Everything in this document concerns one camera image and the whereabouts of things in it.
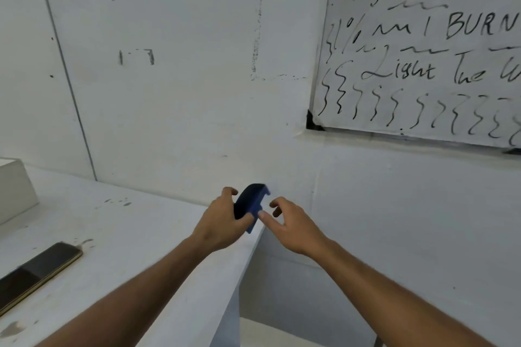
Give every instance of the person's left hand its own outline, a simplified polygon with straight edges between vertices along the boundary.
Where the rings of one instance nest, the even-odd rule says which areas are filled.
[[[237,194],[235,188],[224,187],[221,196],[210,204],[192,232],[192,238],[209,253],[235,243],[253,223],[250,213],[235,219],[232,195]]]

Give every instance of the person's right arm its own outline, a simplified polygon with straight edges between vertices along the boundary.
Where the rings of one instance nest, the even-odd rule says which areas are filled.
[[[284,247],[316,261],[333,278],[387,347],[492,347],[487,340],[328,239],[309,216],[285,198],[259,218]]]

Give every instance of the person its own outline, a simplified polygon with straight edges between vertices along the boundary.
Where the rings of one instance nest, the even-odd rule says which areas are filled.
[[[234,218],[232,196],[237,193],[234,188],[223,188],[192,235],[159,262],[65,324],[38,347],[136,345],[193,269],[212,252],[237,241],[252,224],[251,214],[239,220]],[[275,209],[273,216],[261,211],[260,220],[284,247],[316,261],[387,347],[492,346],[465,325],[327,238],[295,203],[280,197],[270,206]],[[275,219],[280,215],[283,224]]]

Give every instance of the dark blue curved object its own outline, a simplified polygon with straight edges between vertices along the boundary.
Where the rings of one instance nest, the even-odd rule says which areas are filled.
[[[264,195],[269,195],[268,187],[264,184],[250,184],[239,195],[237,201],[233,204],[233,214],[235,219],[243,218],[247,213],[251,213],[255,220],[248,228],[247,232],[251,233],[255,223],[257,222],[257,214],[262,210],[261,201]]]

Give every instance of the phone screen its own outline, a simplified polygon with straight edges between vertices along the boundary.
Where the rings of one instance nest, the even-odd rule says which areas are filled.
[[[56,243],[0,280],[0,315],[79,258],[82,251]]]

